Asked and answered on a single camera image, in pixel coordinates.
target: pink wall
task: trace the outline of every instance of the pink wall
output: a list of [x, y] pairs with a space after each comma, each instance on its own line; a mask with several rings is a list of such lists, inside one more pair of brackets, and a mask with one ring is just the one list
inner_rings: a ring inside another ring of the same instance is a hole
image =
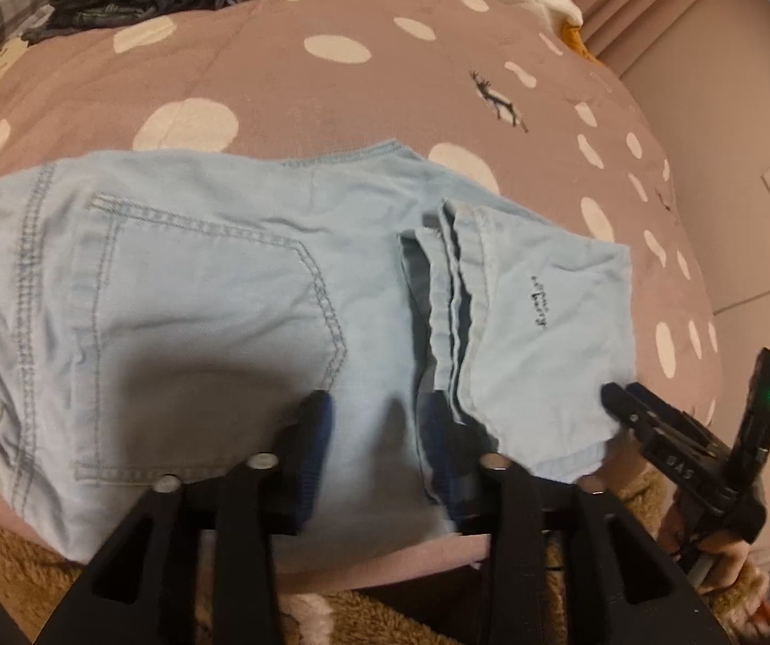
[[[770, 289], [770, 1], [699, 0], [624, 75], [666, 145], [715, 309]], [[715, 317], [726, 376], [713, 429], [731, 441], [770, 297]], [[770, 512], [770, 459], [765, 469]], [[758, 542], [770, 549], [770, 517]]]

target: orange fabric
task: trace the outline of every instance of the orange fabric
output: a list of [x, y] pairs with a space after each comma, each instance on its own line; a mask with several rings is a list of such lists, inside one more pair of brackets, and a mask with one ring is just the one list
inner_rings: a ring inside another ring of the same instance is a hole
[[571, 51], [577, 55], [581, 55], [586, 61], [596, 62], [597, 65], [603, 65], [597, 58], [594, 58], [589, 49], [586, 48], [586, 45], [582, 42], [582, 34], [580, 31], [581, 27], [566, 21], [561, 25], [559, 37], [567, 48], [571, 49]]

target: human hand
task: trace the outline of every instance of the human hand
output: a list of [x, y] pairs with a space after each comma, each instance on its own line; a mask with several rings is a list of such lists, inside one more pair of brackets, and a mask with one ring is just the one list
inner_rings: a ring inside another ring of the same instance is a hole
[[[675, 553], [681, 549], [685, 535], [685, 521], [678, 504], [675, 502], [660, 524], [657, 542], [667, 553]], [[713, 592], [715, 589], [732, 586], [743, 569], [746, 557], [750, 553], [750, 547], [748, 542], [726, 529], [702, 538], [702, 541], [698, 543], [698, 548], [704, 553], [716, 555], [717, 560], [704, 582], [698, 586], [698, 592], [705, 594]]]

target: pocket stitching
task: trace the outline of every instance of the pocket stitching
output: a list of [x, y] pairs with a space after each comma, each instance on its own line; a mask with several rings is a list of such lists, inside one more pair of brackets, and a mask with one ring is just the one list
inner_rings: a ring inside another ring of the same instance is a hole
[[331, 334], [332, 344], [334, 344], [334, 353], [326, 366], [326, 372], [322, 378], [322, 389], [329, 390], [335, 377], [343, 366], [346, 355], [346, 344], [343, 338], [343, 331], [337, 319], [337, 314], [332, 306], [331, 299], [328, 297], [325, 280], [322, 278], [322, 272], [313, 260], [308, 249], [301, 242], [289, 237], [280, 235], [270, 235], [263, 230], [254, 230], [253, 228], [237, 228], [233, 225], [223, 225], [203, 221], [198, 218], [181, 216], [177, 213], [171, 213], [167, 210], [160, 210], [137, 204], [135, 202], [124, 201], [108, 194], [98, 194], [91, 202], [91, 208], [102, 210], [105, 213], [111, 213], [116, 216], [132, 218], [134, 220], [145, 221], [158, 225], [169, 225], [180, 230], [189, 230], [190, 232], [214, 235], [215, 237], [233, 237], [241, 240], [260, 242], [272, 247], [283, 247], [291, 249], [296, 253], [298, 259], [310, 273], [313, 280], [313, 292], [316, 301], [319, 303], [319, 309], [322, 311], [322, 319], [326, 323], [328, 332]]
[[239, 463], [237, 457], [216, 458], [213, 463], [192, 463], [184, 467], [177, 465], [103, 465], [94, 466], [87, 463], [77, 463], [74, 479], [78, 482], [96, 482], [101, 485], [149, 485], [161, 476], [178, 476], [184, 482], [202, 480], [203, 478], [227, 472]]
[[14, 459], [14, 481], [9, 495], [10, 504], [20, 516], [24, 515], [35, 476], [35, 352], [32, 346], [33, 308], [41, 290], [42, 239], [39, 218], [44, 200], [55, 179], [56, 165], [41, 168], [27, 200], [17, 241], [15, 270], [16, 352], [20, 388], [23, 399], [23, 427]]
[[[145, 468], [133, 468], [129, 466], [104, 466], [101, 462], [101, 343], [100, 332], [98, 328], [98, 309], [102, 293], [104, 292], [104, 286], [107, 282], [107, 273], [109, 272], [113, 263], [113, 254], [116, 249], [117, 237], [125, 220], [137, 220], [142, 221], [143, 223], [175, 228], [176, 230], [187, 230], [197, 234], [211, 235], [212, 237], [229, 237], [239, 240], [258, 242], [263, 245], [288, 249], [294, 252], [298, 260], [304, 265], [311, 277], [313, 284], [313, 294], [315, 294], [317, 304], [319, 305], [320, 314], [322, 315], [323, 323], [325, 323], [326, 329], [330, 334], [332, 341], [332, 357], [326, 366], [326, 370], [322, 377], [322, 382], [319, 384], [319, 387], [321, 387], [322, 390], [330, 390], [330, 387], [332, 387], [334, 379], [337, 377], [337, 374], [339, 373], [340, 368], [343, 366], [343, 362], [346, 358], [347, 350], [345, 340], [343, 331], [337, 318], [337, 314], [334, 310], [334, 307], [332, 306], [331, 299], [328, 296], [325, 280], [322, 277], [322, 272], [319, 271], [319, 267], [313, 259], [313, 256], [306, 249], [305, 245], [303, 245], [300, 241], [296, 241], [292, 238], [287, 238], [280, 235], [271, 235], [266, 231], [255, 230], [254, 228], [240, 228], [233, 225], [224, 225], [212, 223], [211, 221], [203, 221], [197, 218], [190, 218], [171, 213], [170, 211], [159, 210], [147, 205], [137, 204], [136, 202], [124, 201], [117, 197], [106, 194], [95, 195], [91, 200], [90, 209], [100, 210], [105, 214], [109, 214], [111, 216], [111, 224], [107, 230], [107, 234], [104, 239], [104, 246], [102, 247], [102, 252], [98, 260], [98, 274], [96, 277], [96, 285], [94, 289], [95, 297], [91, 308], [91, 335], [94, 339], [95, 347], [94, 405], [97, 406], [94, 425], [95, 465], [90, 466], [85, 463], [77, 463], [75, 474], [79, 480], [114, 482], [111, 480], [111, 478], [105, 476], [107, 473], [110, 473], [112, 476], [117, 476], [116, 482], [118, 482], [119, 480], [123, 479], [123, 476], [130, 476], [130, 479], [133, 479], [135, 475], [154, 471], [154, 468], [151, 466]], [[231, 461], [225, 459], [216, 459], [214, 463], [209, 463], [206, 465], [199, 464], [197, 468], [201, 469], [209, 467], [222, 469], [226, 467], [227, 463], [231, 463]]]
[[101, 257], [98, 260], [98, 273], [95, 277], [95, 297], [92, 300], [91, 319], [92, 319], [92, 339], [95, 342], [95, 380], [94, 380], [94, 404], [96, 408], [94, 440], [92, 445], [95, 447], [95, 466], [101, 467], [101, 334], [98, 330], [98, 306], [101, 303], [101, 294], [104, 292], [104, 285], [107, 282], [107, 273], [113, 263], [113, 252], [116, 249], [117, 236], [122, 222], [118, 219], [111, 221], [107, 228], [107, 235], [104, 237], [104, 247], [101, 249]]

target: brown fluffy rug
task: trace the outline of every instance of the brown fluffy rug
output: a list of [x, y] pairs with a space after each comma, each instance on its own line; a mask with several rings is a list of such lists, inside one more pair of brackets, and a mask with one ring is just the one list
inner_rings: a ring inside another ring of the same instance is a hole
[[[666, 493], [662, 476], [649, 471], [624, 489], [621, 498], [633, 515], [653, 535], [662, 519]], [[550, 563], [557, 561], [550, 548]], [[0, 602], [31, 642], [81, 573], [81, 567], [56, 553], [26, 542], [0, 528]], [[550, 573], [552, 633], [563, 642], [565, 616], [560, 574]], [[760, 604], [766, 577], [747, 565], [728, 590], [709, 599], [709, 605], [726, 629], [735, 630], [746, 614]], [[457, 645], [455, 641], [385, 605], [355, 592], [334, 595], [301, 594], [281, 598], [287, 645]], [[197, 604], [200, 640], [209, 641], [210, 603]]]

